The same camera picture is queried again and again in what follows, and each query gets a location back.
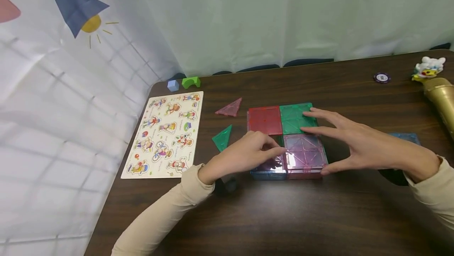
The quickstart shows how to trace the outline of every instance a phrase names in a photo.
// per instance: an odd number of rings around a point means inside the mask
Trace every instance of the white curtain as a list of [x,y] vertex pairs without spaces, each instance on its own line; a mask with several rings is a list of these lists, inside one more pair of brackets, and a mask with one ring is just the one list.
[[453,0],[97,1],[0,0],[0,255],[83,254],[159,80],[454,36]]

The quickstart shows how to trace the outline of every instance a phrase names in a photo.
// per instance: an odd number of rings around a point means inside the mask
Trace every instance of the dark brown table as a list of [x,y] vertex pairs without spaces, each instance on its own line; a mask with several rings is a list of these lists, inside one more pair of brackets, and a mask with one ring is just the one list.
[[[454,53],[448,50],[203,77],[200,89],[177,92],[205,92],[194,163],[207,163],[218,153],[211,137],[228,125],[233,124],[230,143],[246,133],[248,108],[306,101],[387,133],[417,133],[423,146],[454,161],[436,110],[421,85],[410,81],[422,56],[446,57],[442,76],[454,79]],[[372,76],[379,71],[391,82],[376,83]],[[150,97],[166,94],[167,82],[158,82]],[[215,115],[239,97],[236,118]],[[345,157],[335,143],[325,146],[330,161]],[[86,255],[110,255],[132,220],[179,182],[120,179],[124,165],[125,159]],[[186,214],[156,254],[453,255],[444,228],[409,188],[391,184],[376,170],[317,180],[254,181],[248,172],[236,177],[239,188],[233,194],[212,196]]]

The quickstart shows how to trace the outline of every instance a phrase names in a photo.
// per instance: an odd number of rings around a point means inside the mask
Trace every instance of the green triangle tile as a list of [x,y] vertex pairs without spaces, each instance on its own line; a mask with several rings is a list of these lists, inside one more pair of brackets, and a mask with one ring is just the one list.
[[301,134],[300,127],[317,127],[315,118],[303,116],[303,112],[310,111],[312,106],[311,103],[279,106],[283,134]]
[[211,138],[219,151],[223,151],[224,149],[227,148],[228,139],[230,138],[231,131],[232,125],[225,128],[224,130],[221,131],[221,133]]

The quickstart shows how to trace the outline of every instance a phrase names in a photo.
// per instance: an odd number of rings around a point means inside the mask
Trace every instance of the gold microphone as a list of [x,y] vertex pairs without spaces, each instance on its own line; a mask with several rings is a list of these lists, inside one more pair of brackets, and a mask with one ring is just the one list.
[[424,95],[433,103],[454,140],[454,86],[443,77],[426,80]]

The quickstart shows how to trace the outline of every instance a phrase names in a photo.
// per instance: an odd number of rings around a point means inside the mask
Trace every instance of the toy figure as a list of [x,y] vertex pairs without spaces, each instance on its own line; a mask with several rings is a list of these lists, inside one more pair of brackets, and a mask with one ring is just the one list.
[[196,121],[197,115],[194,110],[189,110],[188,112],[179,113],[178,117],[185,117],[188,120]]
[[170,115],[171,113],[176,112],[180,109],[181,109],[181,106],[178,103],[175,103],[173,105],[170,105],[170,103],[167,103],[167,110],[164,115],[165,116]]
[[158,124],[161,122],[161,118],[158,118],[156,116],[150,117],[148,120],[144,120],[142,123],[142,128],[144,129],[145,127],[153,127],[154,125]]
[[425,82],[437,76],[443,70],[445,58],[433,59],[423,57],[421,64],[416,64],[411,80],[416,82]]
[[158,161],[161,157],[170,158],[173,155],[173,149],[167,149],[167,145],[160,140],[156,143],[156,151],[154,152],[153,162]]
[[152,142],[151,137],[147,137],[144,140],[137,140],[134,149],[141,148],[143,152],[151,152],[153,145],[154,143]]
[[169,161],[169,163],[167,164],[167,169],[170,168],[175,169],[176,172],[179,173],[185,172],[186,170],[188,170],[188,168],[186,167],[186,158],[182,157],[179,161]]
[[148,170],[148,164],[146,160],[139,161],[135,166],[132,166],[132,164],[129,164],[128,173],[132,174],[138,174],[142,175],[142,173],[147,172]]
[[180,136],[176,136],[176,140],[174,140],[171,145],[175,146],[176,144],[179,144],[181,148],[184,148],[185,146],[191,146],[194,140],[190,139],[190,136],[191,133],[185,133]]
[[160,100],[153,100],[151,101],[151,103],[149,104],[149,108],[155,106],[155,107],[158,107],[158,109],[161,109],[161,106],[162,104],[166,103],[167,100],[165,98],[161,98]]
[[160,125],[158,131],[166,131],[167,133],[175,133],[175,129],[177,128],[177,124],[175,122],[171,122],[170,124]]
[[189,95],[183,95],[183,101],[189,101],[189,100],[199,101],[200,100],[200,95],[198,95],[197,93],[192,93],[192,94],[189,94]]

